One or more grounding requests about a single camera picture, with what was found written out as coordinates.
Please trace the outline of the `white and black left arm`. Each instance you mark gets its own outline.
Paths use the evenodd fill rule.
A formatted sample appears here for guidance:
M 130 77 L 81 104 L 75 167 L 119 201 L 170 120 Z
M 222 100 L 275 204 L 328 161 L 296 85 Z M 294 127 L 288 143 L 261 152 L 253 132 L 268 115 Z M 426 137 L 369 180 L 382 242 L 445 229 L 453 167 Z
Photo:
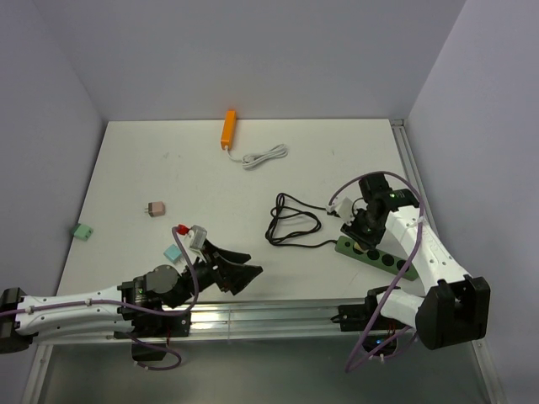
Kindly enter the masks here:
M 167 336 L 186 322 L 202 291 L 242 292 L 263 269 L 247 253 L 205 241 L 184 271 L 163 264 L 108 289 L 69 296 L 32 296 L 20 288 L 1 295 L 1 351 L 17 353 L 40 341 L 111 331 L 119 338 Z

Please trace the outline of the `yellow USB plug adapter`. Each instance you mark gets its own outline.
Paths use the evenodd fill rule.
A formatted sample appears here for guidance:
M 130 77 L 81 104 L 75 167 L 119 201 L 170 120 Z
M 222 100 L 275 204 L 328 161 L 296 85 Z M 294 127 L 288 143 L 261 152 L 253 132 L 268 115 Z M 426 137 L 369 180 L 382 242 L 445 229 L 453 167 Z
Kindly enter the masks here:
M 366 252 L 366 250 L 357 242 L 354 244 L 354 250 L 361 253 Z

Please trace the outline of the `pink and brown plug adapter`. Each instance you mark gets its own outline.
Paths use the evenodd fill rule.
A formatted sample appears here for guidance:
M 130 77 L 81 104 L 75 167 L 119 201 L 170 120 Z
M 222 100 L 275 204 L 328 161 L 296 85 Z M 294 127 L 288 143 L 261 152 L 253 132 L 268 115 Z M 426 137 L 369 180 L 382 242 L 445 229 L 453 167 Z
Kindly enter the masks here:
M 166 205 L 162 201 L 149 202 L 144 211 L 150 217 L 159 217 L 166 214 Z

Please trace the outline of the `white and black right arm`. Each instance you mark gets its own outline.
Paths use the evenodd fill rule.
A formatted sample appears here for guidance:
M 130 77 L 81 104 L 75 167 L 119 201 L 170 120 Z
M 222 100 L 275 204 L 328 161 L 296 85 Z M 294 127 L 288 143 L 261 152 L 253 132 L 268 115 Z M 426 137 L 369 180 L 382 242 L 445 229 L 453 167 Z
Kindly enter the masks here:
M 425 219 L 424 202 L 408 184 L 393 189 L 388 172 L 364 174 L 359 184 L 365 208 L 344 200 L 338 214 L 341 231 L 364 254 L 373 252 L 390 233 L 407 259 L 388 287 L 370 290 L 364 309 L 366 329 L 391 320 L 412 328 L 434 350 L 485 337 L 491 289 L 471 276 L 447 251 Z

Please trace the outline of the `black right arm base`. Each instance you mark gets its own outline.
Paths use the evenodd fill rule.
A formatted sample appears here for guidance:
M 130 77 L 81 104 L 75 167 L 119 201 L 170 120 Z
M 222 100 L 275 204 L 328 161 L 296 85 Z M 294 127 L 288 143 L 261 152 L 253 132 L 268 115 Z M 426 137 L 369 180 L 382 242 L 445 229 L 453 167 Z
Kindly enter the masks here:
M 378 305 L 376 298 L 382 297 L 386 290 L 387 286 L 369 290 L 363 303 L 338 306 L 338 313 L 331 318 L 331 322 L 339 324 L 341 332 L 364 332 Z M 371 330 L 380 331 L 382 334 L 368 334 L 363 343 L 364 350 L 371 351 L 403 328 L 401 322 L 380 314 Z

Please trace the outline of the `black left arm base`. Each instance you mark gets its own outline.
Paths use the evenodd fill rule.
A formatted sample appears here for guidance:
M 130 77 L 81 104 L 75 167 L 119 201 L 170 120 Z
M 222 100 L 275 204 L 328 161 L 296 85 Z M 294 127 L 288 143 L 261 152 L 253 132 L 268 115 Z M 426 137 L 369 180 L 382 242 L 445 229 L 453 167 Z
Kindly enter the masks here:
M 114 339 L 131 341 L 131 357 L 136 362 L 160 362 L 165 358 L 163 351 L 169 348 L 171 338 L 185 338 L 189 336 L 191 313 L 181 316 L 155 316 L 148 313 L 136 314 L 133 320 L 128 321 L 133 326 L 131 331 L 114 331 Z M 133 341 L 130 336 L 142 340 L 143 338 L 163 338 L 163 343 L 148 343 L 144 347 Z

